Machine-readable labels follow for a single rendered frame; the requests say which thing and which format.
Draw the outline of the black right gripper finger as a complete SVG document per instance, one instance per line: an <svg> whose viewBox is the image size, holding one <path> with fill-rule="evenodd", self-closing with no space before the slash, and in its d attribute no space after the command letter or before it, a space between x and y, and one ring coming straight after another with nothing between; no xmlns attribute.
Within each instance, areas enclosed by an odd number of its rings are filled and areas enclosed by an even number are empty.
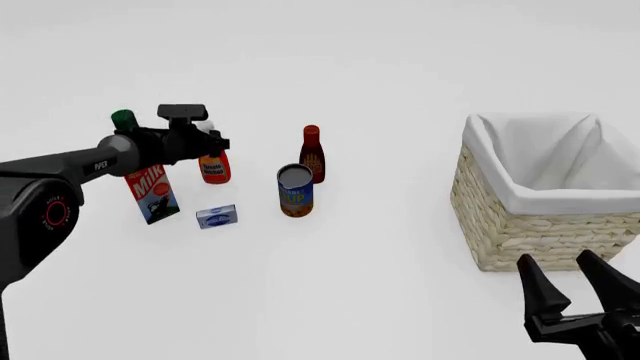
<svg viewBox="0 0 640 360"><path fill-rule="evenodd" d="M523 289L525 319L561 319L571 301L549 281L531 255L523 254L516 265Z"/></svg>
<svg viewBox="0 0 640 360"><path fill-rule="evenodd" d="M576 262L598 296L604 311L640 312L639 282L628 278L590 250L582 251Z"/></svg>

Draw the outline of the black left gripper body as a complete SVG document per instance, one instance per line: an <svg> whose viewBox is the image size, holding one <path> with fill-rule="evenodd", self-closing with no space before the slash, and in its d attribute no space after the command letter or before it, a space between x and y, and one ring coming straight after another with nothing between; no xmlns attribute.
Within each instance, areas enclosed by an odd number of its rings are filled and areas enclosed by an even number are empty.
<svg viewBox="0 0 640 360"><path fill-rule="evenodd" d="M163 137L164 165L174 165L179 161L192 160L209 155L213 138L194 125L170 128Z"/></svg>

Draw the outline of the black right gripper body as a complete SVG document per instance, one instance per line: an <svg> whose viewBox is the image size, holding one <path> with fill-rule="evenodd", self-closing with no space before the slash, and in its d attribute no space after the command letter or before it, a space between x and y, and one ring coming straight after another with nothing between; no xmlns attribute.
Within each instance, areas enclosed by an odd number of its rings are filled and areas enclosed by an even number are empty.
<svg viewBox="0 0 640 360"><path fill-rule="evenodd" d="M536 315L524 327L534 343L574 345L585 360L640 360L640 314Z"/></svg>

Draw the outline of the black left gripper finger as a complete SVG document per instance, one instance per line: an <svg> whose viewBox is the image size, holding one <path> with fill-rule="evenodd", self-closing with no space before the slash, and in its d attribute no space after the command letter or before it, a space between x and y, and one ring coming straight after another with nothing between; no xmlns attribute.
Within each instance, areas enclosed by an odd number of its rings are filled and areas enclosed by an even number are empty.
<svg viewBox="0 0 640 360"><path fill-rule="evenodd" d="M230 140L222 137L220 131L209 131L208 152L211 158L219 158L223 152L230 149Z"/></svg>

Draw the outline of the red ketchup bottle white cap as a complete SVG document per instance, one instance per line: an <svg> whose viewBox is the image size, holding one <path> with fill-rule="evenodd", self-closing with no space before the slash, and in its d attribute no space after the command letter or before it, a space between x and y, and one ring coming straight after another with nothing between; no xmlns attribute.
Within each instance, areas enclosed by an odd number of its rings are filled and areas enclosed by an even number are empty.
<svg viewBox="0 0 640 360"><path fill-rule="evenodd" d="M217 131L213 122L205 120L204 122L197 122L197 128L206 133L214 133L218 137L221 136L220 131ZM204 182L211 185L222 185L230 181L231 169L228 161L228 157L224 149L221 149L219 155L212 157L210 155L202 156L198 159L198 166L201 172L201 176Z"/></svg>

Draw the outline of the woven wicker basket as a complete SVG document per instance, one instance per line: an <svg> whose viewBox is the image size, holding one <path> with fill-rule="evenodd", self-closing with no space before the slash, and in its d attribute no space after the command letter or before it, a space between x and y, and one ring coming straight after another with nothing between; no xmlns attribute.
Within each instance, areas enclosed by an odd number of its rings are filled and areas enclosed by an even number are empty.
<svg viewBox="0 0 640 360"><path fill-rule="evenodd" d="M471 256L483 272L515 272L523 254L530 254L546 271L573 271L582 251L593 251L608 261L640 235L640 212L512 214L465 145L460 149L450 201Z"/></svg>

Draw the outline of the white cloth basket liner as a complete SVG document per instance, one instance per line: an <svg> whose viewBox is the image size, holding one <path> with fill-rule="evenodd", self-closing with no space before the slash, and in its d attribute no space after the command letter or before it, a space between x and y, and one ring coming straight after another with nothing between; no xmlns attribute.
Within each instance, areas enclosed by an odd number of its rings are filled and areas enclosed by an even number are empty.
<svg viewBox="0 0 640 360"><path fill-rule="evenodd" d="M640 212L640 145L592 113L479 113L463 143L514 215Z"/></svg>

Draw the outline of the small flat plate on stalk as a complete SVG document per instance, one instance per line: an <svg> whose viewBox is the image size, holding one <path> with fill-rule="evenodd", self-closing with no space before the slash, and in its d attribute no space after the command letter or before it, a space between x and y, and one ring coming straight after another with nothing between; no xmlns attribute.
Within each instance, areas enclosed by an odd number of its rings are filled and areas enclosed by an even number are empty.
<svg viewBox="0 0 640 360"><path fill-rule="evenodd" d="M156 115L169 122L169 127L204 122L209 114L204 104L159 104Z"/></svg>

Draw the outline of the red and blue milk carton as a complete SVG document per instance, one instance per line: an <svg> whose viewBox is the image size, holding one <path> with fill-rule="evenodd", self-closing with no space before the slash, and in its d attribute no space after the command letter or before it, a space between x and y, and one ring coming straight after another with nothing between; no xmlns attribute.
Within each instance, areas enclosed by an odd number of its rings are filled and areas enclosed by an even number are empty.
<svg viewBox="0 0 640 360"><path fill-rule="evenodd" d="M154 224L180 212L163 165L153 165L125 176L125 181L146 221Z"/></svg>

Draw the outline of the green capped bottle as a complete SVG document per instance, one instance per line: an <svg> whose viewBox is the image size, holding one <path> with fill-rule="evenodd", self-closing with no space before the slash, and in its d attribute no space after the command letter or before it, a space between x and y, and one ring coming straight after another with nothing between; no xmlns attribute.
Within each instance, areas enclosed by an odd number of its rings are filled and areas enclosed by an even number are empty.
<svg viewBox="0 0 640 360"><path fill-rule="evenodd" d="M111 114L111 121L117 131L133 131L139 127L136 116L132 110L116 110Z"/></svg>

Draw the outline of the small blue white butter box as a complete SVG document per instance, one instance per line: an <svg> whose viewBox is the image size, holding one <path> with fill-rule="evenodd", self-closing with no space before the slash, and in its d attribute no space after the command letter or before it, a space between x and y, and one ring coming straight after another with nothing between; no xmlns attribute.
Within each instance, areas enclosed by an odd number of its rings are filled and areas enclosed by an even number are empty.
<svg viewBox="0 0 640 360"><path fill-rule="evenodd" d="M220 206L196 212L196 220L201 230L234 224L238 221L236 206Z"/></svg>

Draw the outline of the blue and orange soup can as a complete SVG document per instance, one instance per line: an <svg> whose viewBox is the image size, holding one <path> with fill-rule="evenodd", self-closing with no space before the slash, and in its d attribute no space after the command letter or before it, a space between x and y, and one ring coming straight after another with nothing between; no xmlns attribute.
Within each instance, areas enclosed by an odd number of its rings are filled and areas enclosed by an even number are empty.
<svg viewBox="0 0 640 360"><path fill-rule="evenodd" d="M313 209L313 174L302 164L288 164L277 173L279 203L291 218L309 215Z"/></svg>

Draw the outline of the dark red sauce bottle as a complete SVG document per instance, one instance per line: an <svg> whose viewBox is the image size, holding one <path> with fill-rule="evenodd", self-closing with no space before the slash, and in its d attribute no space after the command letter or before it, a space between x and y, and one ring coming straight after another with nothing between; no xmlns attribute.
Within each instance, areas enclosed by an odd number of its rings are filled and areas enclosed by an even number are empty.
<svg viewBox="0 0 640 360"><path fill-rule="evenodd" d="M303 129L299 164L305 165L311 170L314 184L324 182L325 156L320 143L320 128L317 125L306 125Z"/></svg>

